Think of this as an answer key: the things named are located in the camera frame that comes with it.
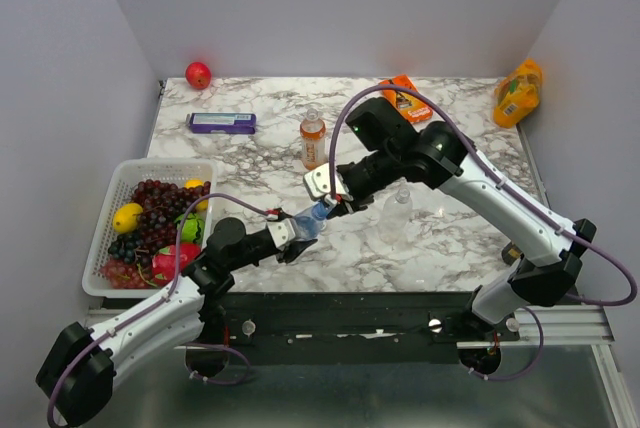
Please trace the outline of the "clear bottle blue label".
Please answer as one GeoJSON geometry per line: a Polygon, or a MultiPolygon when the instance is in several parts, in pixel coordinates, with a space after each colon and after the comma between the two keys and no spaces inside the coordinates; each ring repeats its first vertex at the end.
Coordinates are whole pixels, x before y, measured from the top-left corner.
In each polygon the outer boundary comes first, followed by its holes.
{"type": "Polygon", "coordinates": [[[327,218],[325,220],[318,220],[312,216],[311,211],[314,205],[293,217],[297,224],[299,240],[317,238],[325,228],[327,218]]]}

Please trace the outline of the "orange drink bottle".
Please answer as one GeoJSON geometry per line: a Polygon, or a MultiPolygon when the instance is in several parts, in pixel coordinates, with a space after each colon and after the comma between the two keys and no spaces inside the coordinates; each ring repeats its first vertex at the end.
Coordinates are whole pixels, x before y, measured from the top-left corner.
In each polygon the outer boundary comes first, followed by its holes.
{"type": "Polygon", "coordinates": [[[326,125],[319,111],[309,108],[299,128],[302,150],[301,161],[308,170],[313,170],[326,162],[326,125]]]}

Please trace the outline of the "blue bottle cap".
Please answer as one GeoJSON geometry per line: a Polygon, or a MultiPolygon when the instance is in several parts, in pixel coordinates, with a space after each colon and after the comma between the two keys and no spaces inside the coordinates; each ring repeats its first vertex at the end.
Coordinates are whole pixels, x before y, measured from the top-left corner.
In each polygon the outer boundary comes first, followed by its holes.
{"type": "Polygon", "coordinates": [[[325,220],[330,213],[330,208],[322,203],[317,203],[312,207],[311,213],[315,219],[325,220]]]}

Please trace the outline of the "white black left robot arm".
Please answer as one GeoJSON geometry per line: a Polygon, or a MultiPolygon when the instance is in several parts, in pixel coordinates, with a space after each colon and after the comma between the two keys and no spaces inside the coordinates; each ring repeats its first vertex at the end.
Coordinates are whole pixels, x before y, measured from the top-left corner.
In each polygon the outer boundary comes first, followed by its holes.
{"type": "Polygon", "coordinates": [[[124,313],[87,328],[78,322],[57,336],[36,375],[48,398],[50,426],[78,427],[109,402],[142,362],[183,343],[214,341],[220,316],[207,308],[234,284],[233,271],[269,257],[290,263],[313,245],[324,225],[297,216],[247,233],[237,218],[217,222],[204,250],[172,282],[124,313]]]}

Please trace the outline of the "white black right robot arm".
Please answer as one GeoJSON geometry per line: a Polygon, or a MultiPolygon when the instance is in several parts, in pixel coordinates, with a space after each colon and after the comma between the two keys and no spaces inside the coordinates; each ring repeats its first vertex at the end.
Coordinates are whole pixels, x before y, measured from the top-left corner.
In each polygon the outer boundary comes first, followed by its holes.
{"type": "Polygon", "coordinates": [[[485,338],[519,308],[554,306],[574,287],[586,250],[581,243],[596,234],[590,220],[572,221],[548,210],[447,123],[416,130],[384,97],[366,100],[347,115],[346,124],[370,153],[337,168],[352,210],[364,209],[374,194],[405,179],[473,209],[519,249],[513,271],[477,289],[461,313],[467,337],[485,338]]]}

